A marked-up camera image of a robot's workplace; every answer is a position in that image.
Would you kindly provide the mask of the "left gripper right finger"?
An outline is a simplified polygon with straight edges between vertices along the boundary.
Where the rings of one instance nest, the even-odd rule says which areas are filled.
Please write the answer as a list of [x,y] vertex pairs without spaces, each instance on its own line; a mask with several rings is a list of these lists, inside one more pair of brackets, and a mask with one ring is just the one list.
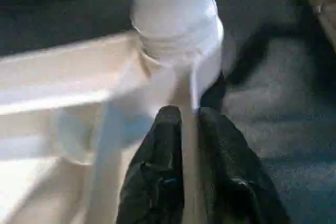
[[228,117],[197,112],[199,171],[207,223],[288,223],[259,157]]

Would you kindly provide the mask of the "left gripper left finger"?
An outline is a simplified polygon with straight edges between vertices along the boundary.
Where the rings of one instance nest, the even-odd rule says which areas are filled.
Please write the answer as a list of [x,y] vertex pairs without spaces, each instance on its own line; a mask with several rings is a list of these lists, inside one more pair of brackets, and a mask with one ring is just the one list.
[[159,110],[126,172],[120,191],[120,223],[181,223],[181,126],[178,107],[168,105]]

